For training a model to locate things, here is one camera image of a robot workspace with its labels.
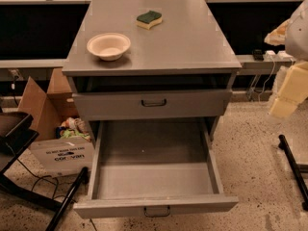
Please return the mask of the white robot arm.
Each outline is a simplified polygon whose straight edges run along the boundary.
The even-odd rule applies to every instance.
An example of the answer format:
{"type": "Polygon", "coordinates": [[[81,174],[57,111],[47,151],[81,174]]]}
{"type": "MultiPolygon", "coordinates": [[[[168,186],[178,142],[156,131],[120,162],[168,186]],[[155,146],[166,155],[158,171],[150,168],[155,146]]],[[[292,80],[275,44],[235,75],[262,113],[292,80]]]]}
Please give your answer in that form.
{"type": "Polygon", "coordinates": [[[286,118],[308,97],[308,0],[268,33],[265,42],[274,46],[284,44],[286,53],[292,57],[292,65],[278,71],[274,81],[277,92],[269,99],[269,114],[286,118]]]}

